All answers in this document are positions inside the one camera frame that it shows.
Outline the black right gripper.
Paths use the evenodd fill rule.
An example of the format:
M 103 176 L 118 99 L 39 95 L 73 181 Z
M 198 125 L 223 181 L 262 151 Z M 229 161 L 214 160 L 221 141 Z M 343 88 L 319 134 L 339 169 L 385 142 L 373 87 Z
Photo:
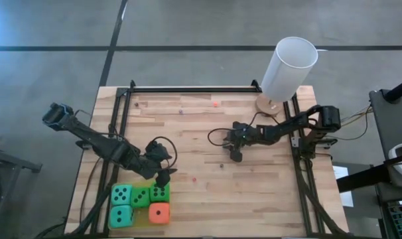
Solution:
M 227 133 L 224 138 L 224 146 L 225 149 L 239 149 L 243 146 L 251 146 L 255 143 L 256 140 L 256 129 L 249 124 L 240 123 L 238 121 L 234 121 L 232 123 L 232 128 Z M 230 159 L 232 161 L 237 161 L 240 163 L 243 159 L 243 155 L 240 150 L 230 151 Z

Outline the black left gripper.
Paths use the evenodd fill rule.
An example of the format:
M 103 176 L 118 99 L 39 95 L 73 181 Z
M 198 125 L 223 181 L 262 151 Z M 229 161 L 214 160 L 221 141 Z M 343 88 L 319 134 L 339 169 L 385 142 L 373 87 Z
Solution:
M 141 164 L 139 174 L 144 178 L 153 178 L 157 174 L 155 179 L 157 187 L 165 187 L 170 182 L 170 174 L 177 172 L 177 169 L 162 168 L 159 162 L 146 157 L 140 157 L 139 159 Z

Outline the green foam die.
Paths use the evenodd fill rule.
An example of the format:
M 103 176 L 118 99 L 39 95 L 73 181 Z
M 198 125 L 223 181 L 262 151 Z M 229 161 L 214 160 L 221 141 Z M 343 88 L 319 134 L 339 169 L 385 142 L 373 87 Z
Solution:
M 170 184 L 160 187 L 156 183 L 152 183 L 150 187 L 151 202 L 169 202 L 170 201 Z
M 133 208 L 147 208 L 151 203 L 149 187 L 133 187 L 131 191 L 131 206 Z

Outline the orange foam die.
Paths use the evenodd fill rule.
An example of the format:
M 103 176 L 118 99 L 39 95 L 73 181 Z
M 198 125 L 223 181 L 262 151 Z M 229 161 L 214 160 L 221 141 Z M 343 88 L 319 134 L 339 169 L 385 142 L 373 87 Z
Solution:
M 170 222 L 170 204 L 155 202 L 149 206 L 149 222 L 152 224 L 168 224 Z

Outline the teal foam die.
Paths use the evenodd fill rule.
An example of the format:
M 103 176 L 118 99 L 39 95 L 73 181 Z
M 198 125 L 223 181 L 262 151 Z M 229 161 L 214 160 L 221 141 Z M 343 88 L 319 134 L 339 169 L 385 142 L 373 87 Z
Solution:
M 131 204 L 132 185 L 114 185 L 111 190 L 111 203 L 113 206 Z
M 133 208 L 128 205 L 113 206 L 109 214 L 109 227 L 112 229 L 133 226 Z

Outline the yellow translucent plastic bin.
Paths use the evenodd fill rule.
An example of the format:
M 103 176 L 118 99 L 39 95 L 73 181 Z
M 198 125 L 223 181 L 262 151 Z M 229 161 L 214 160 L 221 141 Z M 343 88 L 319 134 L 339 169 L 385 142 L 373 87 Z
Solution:
M 122 185 L 122 184 L 130 184 L 133 187 L 151 187 L 151 184 L 155 183 L 155 181 L 147 181 L 147 182 L 142 182 L 142 183 L 121 183 L 121 184 L 115 184 L 115 185 Z M 133 208 L 133 219 L 134 223 L 133 226 L 134 228 L 143 228 L 143 227 L 150 227 L 150 226 L 156 226 L 156 225 L 164 225 L 164 224 L 152 224 L 149 222 L 149 207 L 147 208 Z

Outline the white cylinder table lamp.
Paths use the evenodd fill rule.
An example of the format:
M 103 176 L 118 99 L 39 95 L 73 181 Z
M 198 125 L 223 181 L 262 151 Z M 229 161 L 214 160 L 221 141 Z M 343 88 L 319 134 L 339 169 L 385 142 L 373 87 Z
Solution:
M 281 39 L 273 52 L 260 83 L 262 93 L 255 106 L 259 112 L 276 116 L 290 100 L 318 61 L 318 51 L 300 37 Z

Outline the white paper sheet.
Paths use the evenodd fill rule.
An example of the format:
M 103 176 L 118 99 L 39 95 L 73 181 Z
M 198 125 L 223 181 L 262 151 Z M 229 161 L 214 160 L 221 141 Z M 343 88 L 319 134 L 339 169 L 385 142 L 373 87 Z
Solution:
M 334 170 L 334 175 L 335 175 L 336 179 L 340 179 L 342 177 L 346 177 L 349 175 L 347 167 L 333 166 L 333 170 Z M 345 206 L 345 207 L 353 207 L 354 206 L 351 191 L 340 193 L 340 198 L 342 201 L 342 206 Z

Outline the black flat bar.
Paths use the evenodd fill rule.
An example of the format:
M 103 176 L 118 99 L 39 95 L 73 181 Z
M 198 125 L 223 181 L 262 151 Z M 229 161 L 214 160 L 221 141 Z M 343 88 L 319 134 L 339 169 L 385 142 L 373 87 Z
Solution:
M 376 185 L 378 183 L 391 183 L 389 168 L 402 162 L 402 156 L 384 161 L 383 164 L 369 168 L 365 171 L 341 177 L 336 180 L 340 193 L 354 189 Z

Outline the dark metal stand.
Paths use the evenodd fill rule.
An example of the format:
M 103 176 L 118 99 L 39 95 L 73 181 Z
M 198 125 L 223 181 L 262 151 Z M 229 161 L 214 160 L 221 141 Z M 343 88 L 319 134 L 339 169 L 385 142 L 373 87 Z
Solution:
M 0 150 L 0 217 L 13 194 L 21 170 L 39 173 L 41 168 L 41 163 L 32 163 Z

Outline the grey side cart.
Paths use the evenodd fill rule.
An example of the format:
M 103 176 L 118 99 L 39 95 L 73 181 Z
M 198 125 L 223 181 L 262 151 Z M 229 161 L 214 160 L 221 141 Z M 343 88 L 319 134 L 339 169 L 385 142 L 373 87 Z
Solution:
M 380 90 L 369 93 L 384 161 L 389 160 L 389 150 L 402 143 L 402 97 L 396 102 L 389 103 L 383 98 L 386 92 L 387 90 Z M 378 183 L 376 189 L 383 213 L 385 236 L 387 239 L 397 239 L 390 225 L 386 205 L 391 201 L 402 200 L 402 175 L 393 166 L 389 168 L 389 173 L 391 183 Z

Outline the black pole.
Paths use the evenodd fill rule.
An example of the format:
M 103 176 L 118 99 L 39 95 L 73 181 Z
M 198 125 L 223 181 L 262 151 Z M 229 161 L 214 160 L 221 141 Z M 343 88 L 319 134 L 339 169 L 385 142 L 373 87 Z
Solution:
M 396 86 L 394 89 L 384 93 L 383 98 L 389 103 L 396 102 L 402 97 L 402 83 Z

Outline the black metal table frame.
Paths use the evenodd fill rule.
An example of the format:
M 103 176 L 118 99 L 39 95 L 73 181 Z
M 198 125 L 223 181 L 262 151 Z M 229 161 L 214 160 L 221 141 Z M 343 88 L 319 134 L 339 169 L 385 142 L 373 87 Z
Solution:
M 141 153 L 158 137 L 172 156 L 162 162 L 163 167 L 174 163 L 177 169 L 169 182 L 170 222 L 110 229 L 112 186 L 156 180 L 124 170 L 88 149 L 82 155 L 65 235 L 109 239 L 348 237 L 332 162 L 324 151 L 328 144 L 318 144 L 312 159 L 301 157 L 298 139 L 306 137 L 309 129 L 285 135 L 273 145 L 242 147 L 240 163 L 232 161 L 230 151 L 222 147 L 234 121 L 253 127 L 277 125 L 318 105 L 313 88 L 301 86 L 276 116 L 266 117 L 255 106 L 260 94 L 257 84 L 101 87 L 88 127 L 108 137 L 121 135 Z

